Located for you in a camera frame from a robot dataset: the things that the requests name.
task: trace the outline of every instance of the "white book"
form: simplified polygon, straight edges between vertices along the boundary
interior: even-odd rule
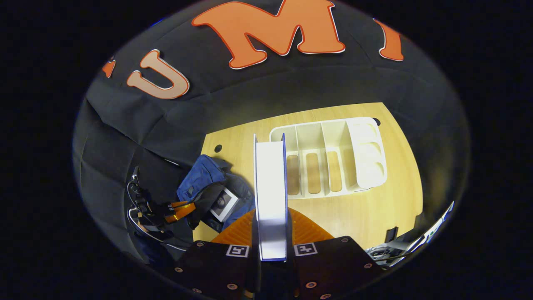
[[[254,135],[255,211],[261,260],[287,259],[287,166],[285,136],[257,142]]]

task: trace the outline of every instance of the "table surface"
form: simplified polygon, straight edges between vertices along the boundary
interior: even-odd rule
[[[381,102],[325,107],[258,120],[206,135],[202,154],[231,163],[231,172],[254,187],[253,135],[269,141],[274,127],[369,116],[381,124],[387,164],[387,181],[378,187],[349,195],[314,199],[289,199],[288,206],[309,217],[334,237],[349,235],[368,249],[385,242],[386,232],[398,227],[398,236],[413,229],[422,212],[422,184],[413,151],[400,126]],[[215,146],[222,145],[220,152]],[[200,222],[193,239],[210,241],[218,232]]]

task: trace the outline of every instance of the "white divider tray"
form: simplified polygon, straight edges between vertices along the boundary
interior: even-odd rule
[[[276,127],[270,141],[283,134],[289,199],[346,195],[387,180],[383,142],[371,117]]]

